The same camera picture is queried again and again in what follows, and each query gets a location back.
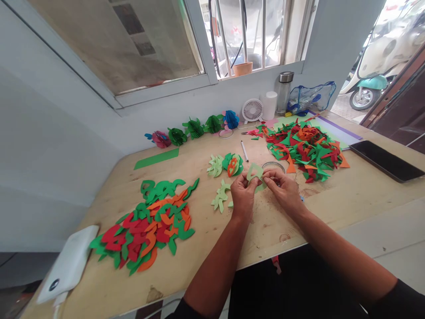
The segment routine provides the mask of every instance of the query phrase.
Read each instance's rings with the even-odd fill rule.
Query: white fan
[[[248,122],[262,121],[263,104],[258,99],[250,99],[245,102],[242,107],[242,116],[245,119],[245,124]]]

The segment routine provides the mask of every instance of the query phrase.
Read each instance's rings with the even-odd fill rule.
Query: black phone
[[[416,168],[370,141],[364,140],[352,144],[350,148],[399,183],[405,183],[425,175],[425,172],[421,171],[419,168]]]

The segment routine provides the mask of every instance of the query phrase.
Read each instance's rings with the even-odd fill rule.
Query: clear plastic bag
[[[313,88],[305,86],[294,87],[289,95],[287,111],[292,114],[302,115],[312,106],[317,107],[319,111],[323,111],[328,108],[329,100],[335,89],[334,81],[329,81]]]

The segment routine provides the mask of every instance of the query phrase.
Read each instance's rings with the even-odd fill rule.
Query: purple paper strip
[[[311,110],[309,110],[309,112],[312,113],[313,115],[316,115],[316,113],[313,112],[313,111],[311,111]],[[332,121],[330,121],[328,119],[325,119],[323,116],[320,116],[319,115],[318,117],[321,120],[324,120],[326,123],[329,123],[330,125],[335,126],[337,129],[340,129],[341,131],[346,132],[348,135],[351,135],[352,137],[354,137],[354,138],[356,138],[358,140],[362,140],[363,139],[361,136],[358,136],[357,134],[354,134],[353,132],[348,131],[346,128],[340,127],[339,125],[335,124],[334,122],[332,122]]]

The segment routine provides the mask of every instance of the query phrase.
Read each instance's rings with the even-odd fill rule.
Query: white power bank
[[[81,279],[90,254],[89,244],[96,238],[99,226],[92,225],[72,234],[44,282],[37,299],[43,303],[73,289]]]

